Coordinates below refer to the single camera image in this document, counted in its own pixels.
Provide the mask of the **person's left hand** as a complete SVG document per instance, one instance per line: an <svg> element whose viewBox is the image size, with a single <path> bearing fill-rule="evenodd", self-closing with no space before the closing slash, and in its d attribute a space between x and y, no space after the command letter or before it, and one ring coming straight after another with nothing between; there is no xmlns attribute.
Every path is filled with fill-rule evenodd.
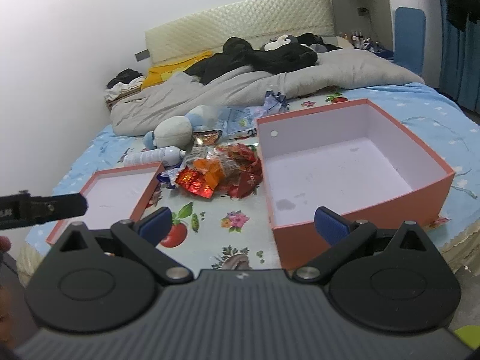
<svg viewBox="0 0 480 360"><path fill-rule="evenodd" d="M11 241L7 236L0 236L0 250L6 253L11 249Z"/></svg>

